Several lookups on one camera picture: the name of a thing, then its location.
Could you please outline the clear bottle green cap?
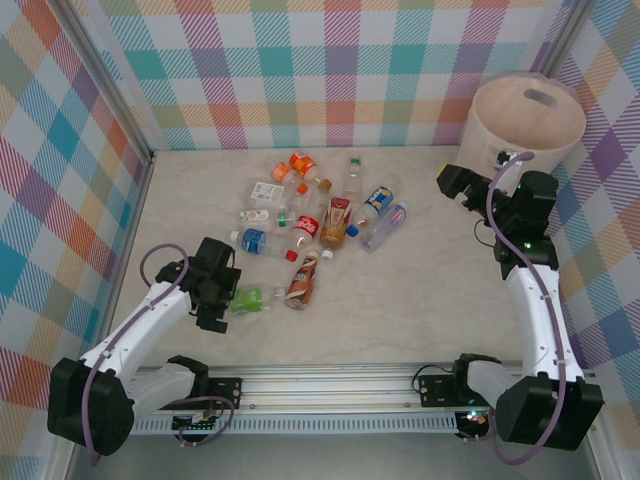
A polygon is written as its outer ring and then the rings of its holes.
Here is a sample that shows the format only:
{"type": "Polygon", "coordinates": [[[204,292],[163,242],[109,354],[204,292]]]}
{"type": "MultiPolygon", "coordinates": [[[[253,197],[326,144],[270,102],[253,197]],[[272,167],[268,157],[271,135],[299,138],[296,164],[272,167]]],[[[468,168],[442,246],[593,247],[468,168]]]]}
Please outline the clear bottle green cap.
{"type": "Polygon", "coordinates": [[[352,203],[361,201],[363,192],[363,166],[360,158],[351,158],[346,166],[343,179],[343,196],[352,203]]]}

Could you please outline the clear bottle white label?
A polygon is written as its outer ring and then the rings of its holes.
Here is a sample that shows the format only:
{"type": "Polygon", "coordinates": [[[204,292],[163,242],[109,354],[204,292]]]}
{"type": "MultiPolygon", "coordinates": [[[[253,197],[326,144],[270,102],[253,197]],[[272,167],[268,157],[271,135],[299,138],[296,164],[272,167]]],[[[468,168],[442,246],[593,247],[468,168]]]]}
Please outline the clear bottle white label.
{"type": "Polygon", "coordinates": [[[251,182],[246,194],[249,207],[267,210],[289,210],[297,191],[292,186],[266,181],[251,182]]]}

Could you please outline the beige round plastic bin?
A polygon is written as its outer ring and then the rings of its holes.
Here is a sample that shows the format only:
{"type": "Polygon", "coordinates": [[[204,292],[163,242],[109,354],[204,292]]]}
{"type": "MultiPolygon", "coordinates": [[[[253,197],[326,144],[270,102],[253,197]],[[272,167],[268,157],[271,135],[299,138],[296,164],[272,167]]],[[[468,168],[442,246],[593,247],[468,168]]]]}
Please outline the beige round plastic bin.
{"type": "Polygon", "coordinates": [[[551,172],[581,140],[586,114],[575,89],[540,73],[495,76],[477,90],[456,163],[489,178],[501,152],[531,151],[527,170],[551,172]]]}

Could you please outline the small circuit board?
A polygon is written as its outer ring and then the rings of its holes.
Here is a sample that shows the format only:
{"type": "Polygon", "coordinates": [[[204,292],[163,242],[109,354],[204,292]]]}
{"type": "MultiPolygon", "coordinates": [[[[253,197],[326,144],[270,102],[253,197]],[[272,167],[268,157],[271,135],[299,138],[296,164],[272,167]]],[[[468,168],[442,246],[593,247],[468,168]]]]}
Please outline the small circuit board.
{"type": "Polygon", "coordinates": [[[457,436],[463,439],[484,437],[489,431],[488,416],[486,411],[472,409],[456,412],[457,436]]]}
{"type": "Polygon", "coordinates": [[[171,419],[171,430],[184,434],[208,435],[220,426],[219,416],[203,411],[175,411],[171,419]]]}

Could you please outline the brown coffee drink bottle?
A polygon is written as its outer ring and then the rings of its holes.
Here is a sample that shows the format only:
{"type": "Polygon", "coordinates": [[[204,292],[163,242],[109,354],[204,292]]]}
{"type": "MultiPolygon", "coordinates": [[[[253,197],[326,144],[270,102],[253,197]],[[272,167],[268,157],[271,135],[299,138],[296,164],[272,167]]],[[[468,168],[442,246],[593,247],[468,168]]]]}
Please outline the brown coffee drink bottle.
{"type": "Polygon", "coordinates": [[[311,301],[315,274],[320,258],[319,250],[309,250],[292,277],[285,296],[286,306],[294,310],[306,309],[311,301]]]}

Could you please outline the blue label water bottle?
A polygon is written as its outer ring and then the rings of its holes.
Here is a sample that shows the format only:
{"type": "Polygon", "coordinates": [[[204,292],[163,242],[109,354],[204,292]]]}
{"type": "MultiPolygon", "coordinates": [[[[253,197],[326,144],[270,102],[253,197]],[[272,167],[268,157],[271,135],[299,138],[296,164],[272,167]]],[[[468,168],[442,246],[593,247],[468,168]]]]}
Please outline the blue label water bottle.
{"type": "Polygon", "coordinates": [[[284,258],[288,251],[286,236],[255,228],[232,230],[229,239],[241,250],[252,255],[284,258]]]}

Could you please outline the red gold label bottle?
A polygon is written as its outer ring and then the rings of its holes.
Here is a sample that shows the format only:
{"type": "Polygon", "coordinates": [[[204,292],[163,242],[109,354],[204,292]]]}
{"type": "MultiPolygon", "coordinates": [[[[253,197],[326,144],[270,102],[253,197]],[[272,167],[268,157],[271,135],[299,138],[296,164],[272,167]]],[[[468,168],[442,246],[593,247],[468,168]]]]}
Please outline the red gold label bottle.
{"type": "Polygon", "coordinates": [[[322,247],[322,258],[332,260],[339,250],[349,226],[352,202],[347,198],[333,197],[326,210],[319,243],[322,247]]]}

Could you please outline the small bottle green white label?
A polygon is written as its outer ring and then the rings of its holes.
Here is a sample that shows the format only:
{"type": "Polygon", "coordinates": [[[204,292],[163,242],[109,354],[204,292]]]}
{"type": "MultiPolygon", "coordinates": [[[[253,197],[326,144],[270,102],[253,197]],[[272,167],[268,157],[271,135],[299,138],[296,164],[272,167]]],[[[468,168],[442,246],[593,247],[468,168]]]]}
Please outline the small bottle green white label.
{"type": "Polygon", "coordinates": [[[292,228],[295,218],[294,213],[287,210],[255,208],[240,210],[239,222],[243,228],[254,228],[267,232],[292,228]]]}

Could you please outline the blue Pepsi label bottle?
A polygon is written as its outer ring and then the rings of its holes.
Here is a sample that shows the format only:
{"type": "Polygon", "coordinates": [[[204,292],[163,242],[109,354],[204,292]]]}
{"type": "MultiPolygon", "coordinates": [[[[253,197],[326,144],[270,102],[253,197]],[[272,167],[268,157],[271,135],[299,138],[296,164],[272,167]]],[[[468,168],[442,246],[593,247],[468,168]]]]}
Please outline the blue Pepsi label bottle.
{"type": "Polygon", "coordinates": [[[358,207],[351,219],[351,224],[346,229],[346,234],[351,238],[355,238],[360,233],[363,233],[391,205],[393,199],[393,190],[380,185],[358,207]]]}

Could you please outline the aluminium frame post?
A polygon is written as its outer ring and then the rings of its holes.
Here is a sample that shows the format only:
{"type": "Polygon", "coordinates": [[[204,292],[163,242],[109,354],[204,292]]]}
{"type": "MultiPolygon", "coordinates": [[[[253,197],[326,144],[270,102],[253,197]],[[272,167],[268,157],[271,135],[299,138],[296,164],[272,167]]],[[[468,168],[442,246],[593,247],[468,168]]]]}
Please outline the aluminium frame post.
{"type": "Polygon", "coordinates": [[[104,95],[107,104],[119,121],[134,150],[144,159],[147,165],[152,164],[154,159],[153,149],[146,141],[99,49],[92,41],[71,1],[46,0],[46,2],[69,36],[83,65],[94,80],[98,90],[104,95]]]}
{"type": "Polygon", "coordinates": [[[565,22],[541,63],[539,72],[543,76],[552,78],[558,75],[597,2],[598,0],[575,0],[573,2],[565,22]]]}

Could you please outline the orange label gold cap bottle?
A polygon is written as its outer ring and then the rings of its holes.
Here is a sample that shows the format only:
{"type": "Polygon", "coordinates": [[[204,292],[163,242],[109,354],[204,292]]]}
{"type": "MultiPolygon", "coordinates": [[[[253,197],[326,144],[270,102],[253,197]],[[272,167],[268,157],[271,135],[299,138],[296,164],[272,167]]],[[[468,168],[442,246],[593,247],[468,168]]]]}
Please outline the orange label gold cap bottle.
{"type": "Polygon", "coordinates": [[[312,186],[330,191],[332,182],[328,180],[320,166],[307,154],[298,150],[289,158],[289,165],[302,177],[302,183],[296,188],[299,194],[306,194],[312,186]]]}

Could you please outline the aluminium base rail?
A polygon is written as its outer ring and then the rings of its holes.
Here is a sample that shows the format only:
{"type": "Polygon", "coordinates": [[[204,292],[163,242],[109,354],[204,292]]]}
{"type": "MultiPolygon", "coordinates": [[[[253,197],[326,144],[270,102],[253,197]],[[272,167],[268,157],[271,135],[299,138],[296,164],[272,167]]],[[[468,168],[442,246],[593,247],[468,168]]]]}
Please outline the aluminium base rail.
{"type": "Polygon", "coordinates": [[[365,414],[462,411],[421,406],[416,363],[217,366],[215,378],[240,378],[238,414],[365,414]]]}

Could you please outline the green label clear bottle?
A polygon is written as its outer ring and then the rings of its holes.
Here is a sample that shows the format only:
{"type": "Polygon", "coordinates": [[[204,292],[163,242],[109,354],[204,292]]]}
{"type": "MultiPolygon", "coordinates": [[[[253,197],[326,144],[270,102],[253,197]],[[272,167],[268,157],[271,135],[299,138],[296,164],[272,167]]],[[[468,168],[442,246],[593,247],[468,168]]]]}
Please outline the green label clear bottle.
{"type": "Polygon", "coordinates": [[[285,294],[283,287],[261,284],[238,286],[229,311],[233,316],[267,311],[283,300],[285,294]]]}

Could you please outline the clear Ganten water bottle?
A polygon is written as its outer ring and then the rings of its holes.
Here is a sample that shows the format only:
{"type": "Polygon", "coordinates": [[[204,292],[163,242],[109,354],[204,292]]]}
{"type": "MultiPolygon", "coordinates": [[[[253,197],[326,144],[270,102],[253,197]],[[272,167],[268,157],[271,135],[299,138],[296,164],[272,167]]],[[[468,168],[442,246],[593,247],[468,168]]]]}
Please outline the clear Ganten water bottle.
{"type": "Polygon", "coordinates": [[[374,225],[363,234],[360,239],[362,249],[367,253],[373,253],[378,250],[401,227],[406,220],[407,213],[408,204],[406,202],[391,205],[376,220],[374,225]]]}

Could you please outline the red Coca-Cola label bottle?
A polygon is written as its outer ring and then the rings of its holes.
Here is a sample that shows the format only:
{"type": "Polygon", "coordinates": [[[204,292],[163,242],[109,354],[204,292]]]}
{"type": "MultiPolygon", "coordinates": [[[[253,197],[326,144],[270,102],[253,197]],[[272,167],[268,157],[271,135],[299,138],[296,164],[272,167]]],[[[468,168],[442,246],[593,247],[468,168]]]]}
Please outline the red Coca-Cola label bottle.
{"type": "Polygon", "coordinates": [[[291,232],[284,258],[289,262],[295,262],[299,254],[313,243],[318,229],[319,222],[313,216],[299,216],[291,232]]]}

